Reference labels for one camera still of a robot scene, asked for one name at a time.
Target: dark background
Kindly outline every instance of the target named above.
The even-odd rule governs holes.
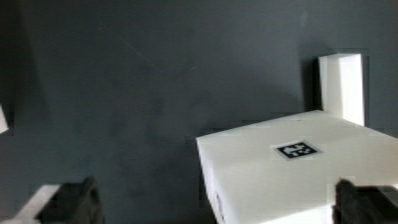
[[[106,223],[211,224],[195,137],[317,108],[337,52],[398,136],[396,0],[1,0],[0,218],[93,175]]]

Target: white cube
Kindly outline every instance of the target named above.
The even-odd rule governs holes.
[[[197,146],[218,223],[332,223],[339,178],[398,186],[398,139],[323,111],[205,135]]]

